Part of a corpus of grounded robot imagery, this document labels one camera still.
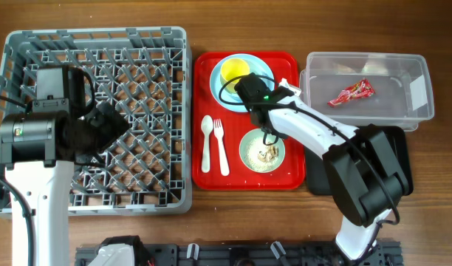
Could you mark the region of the mint green bowl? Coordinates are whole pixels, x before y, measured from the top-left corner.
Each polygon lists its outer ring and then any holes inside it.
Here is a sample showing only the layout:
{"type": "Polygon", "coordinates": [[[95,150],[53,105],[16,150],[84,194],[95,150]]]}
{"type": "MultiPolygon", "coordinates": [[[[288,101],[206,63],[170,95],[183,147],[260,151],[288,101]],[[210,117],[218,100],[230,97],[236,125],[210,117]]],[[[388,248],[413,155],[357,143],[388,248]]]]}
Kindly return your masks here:
{"type": "Polygon", "coordinates": [[[239,155],[244,165],[256,173],[275,171],[284,161],[286,149],[281,138],[260,129],[249,131],[239,144],[239,155]]]}

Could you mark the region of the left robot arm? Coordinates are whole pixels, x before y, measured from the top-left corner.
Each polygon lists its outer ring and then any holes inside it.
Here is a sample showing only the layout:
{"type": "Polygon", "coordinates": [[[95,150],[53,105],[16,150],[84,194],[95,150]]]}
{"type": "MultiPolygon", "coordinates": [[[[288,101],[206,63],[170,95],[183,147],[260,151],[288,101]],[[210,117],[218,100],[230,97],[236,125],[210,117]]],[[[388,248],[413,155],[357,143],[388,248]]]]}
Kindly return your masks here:
{"type": "Polygon", "coordinates": [[[11,193],[14,265],[69,264],[68,201],[75,167],[129,129],[108,102],[86,101],[89,74],[73,66],[36,72],[36,98],[0,125],[2,183],[11,193]]]}

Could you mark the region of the rice and peanut leftovers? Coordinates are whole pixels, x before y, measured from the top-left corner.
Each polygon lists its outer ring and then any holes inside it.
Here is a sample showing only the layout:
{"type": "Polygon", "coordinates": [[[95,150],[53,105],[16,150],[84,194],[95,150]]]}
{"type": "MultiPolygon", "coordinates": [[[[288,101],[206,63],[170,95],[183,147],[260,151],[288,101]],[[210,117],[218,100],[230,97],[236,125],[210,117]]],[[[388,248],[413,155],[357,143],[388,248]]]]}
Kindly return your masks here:
{"type": "Polygon", "coordinates": [[[244,162],[258,173],[273,171],[281,164],[281,152],[277,145],[266,146],[258,138],[251,140],[245,149],[244,162]]]}

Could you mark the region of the yellow plastic cup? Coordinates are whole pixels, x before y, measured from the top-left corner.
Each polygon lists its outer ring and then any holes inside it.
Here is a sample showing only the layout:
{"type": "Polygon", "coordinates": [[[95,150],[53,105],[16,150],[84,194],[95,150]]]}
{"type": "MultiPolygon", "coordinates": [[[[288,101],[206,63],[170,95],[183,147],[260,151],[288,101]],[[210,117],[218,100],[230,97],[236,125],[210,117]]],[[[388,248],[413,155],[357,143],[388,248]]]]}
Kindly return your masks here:
{"type": "Polygon", "coordinates": [[[229,58],[221,65],[220,81],[222,85],[225,85],[230,81],[225,89],[231,94],[236,94],[234,87],[239,82],[237,77],[249,74],[250,66],[246,60],[241,58],[229,58]]]}

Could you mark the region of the red snack wrapper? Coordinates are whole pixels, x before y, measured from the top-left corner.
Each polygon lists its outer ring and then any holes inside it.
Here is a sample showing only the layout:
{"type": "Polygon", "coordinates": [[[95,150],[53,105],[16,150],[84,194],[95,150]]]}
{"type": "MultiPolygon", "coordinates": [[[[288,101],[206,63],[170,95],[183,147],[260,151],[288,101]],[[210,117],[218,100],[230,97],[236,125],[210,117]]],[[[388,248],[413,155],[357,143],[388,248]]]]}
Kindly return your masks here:
{"type": "Polygon", "coordinates": [[[347,103],[351,100],[357,100],[361,98],[368,98],[375,94],[373,86],[366,78],[361,79],[357,83],[348,86],[340,92],[340,94],[333,100],[327,103],[328,106],[334,108],[343,103],[347,103]]]}

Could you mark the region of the light blue bowl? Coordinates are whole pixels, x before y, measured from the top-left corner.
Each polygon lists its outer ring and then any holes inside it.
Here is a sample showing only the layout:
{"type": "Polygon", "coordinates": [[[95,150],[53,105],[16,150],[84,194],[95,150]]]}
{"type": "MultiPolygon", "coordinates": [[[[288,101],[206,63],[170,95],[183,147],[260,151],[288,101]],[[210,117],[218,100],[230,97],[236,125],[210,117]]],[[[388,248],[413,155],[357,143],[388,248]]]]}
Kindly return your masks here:
{"type": "MultiPolygon", "coordinates": [[[[257,75],[264,74],[264,72],[262,71],[261,68],[259,68],[256,65],[252,65],[252,64],[250,65],[250,73],[255,73],[257,75]]],[[[224,88],[224,91],[222,93],[222,98],[224,100],[230,101],[230,102],[240,102],[241,101],[241,98],[239,97],[239,95],[237,93],[236,94],[231,94],[225,88],[224,88]]]]}

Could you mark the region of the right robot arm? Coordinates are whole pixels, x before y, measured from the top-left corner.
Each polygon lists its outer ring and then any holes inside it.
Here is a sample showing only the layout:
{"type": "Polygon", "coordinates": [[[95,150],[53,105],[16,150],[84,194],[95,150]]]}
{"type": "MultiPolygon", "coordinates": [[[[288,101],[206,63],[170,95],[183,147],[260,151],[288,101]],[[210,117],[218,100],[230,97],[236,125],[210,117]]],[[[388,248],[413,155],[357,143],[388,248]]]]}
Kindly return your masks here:
{"type": "Polygon", "coordinates": [[[237,78],[240,105],[265,135],[291,137],[322,159],[333,200],[343,221],[335,244],[351,262],[362,262],[384,224],[398,225],[399,201],[414,190],[381,127],[346,125],[306,105],[286,83],[271,90],[268,77],[237,78]]]}

